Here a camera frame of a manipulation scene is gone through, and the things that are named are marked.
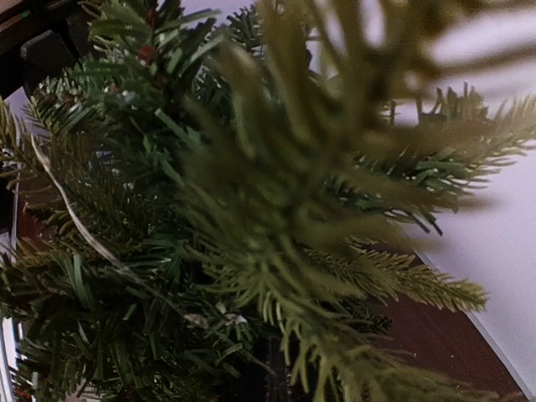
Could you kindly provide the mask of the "small green christmas tree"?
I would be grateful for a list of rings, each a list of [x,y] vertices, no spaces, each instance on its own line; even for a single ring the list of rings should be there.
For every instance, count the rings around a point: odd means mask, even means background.
[[[489,117],[438,91],[532,59],[533,44],[443,63],[442,35],[531,1],[165,1],[163,91],[137,58],[144,1],[85,1],[100,57],[1,105],[10,187],[52,236],[1,256],[1,314],[24,322],[16,401],[497,401],[378,346],[379,303],[481,311],[487,293],[414,261],[401,229],[482,209],[479,188],[535,137],[533,98]]]

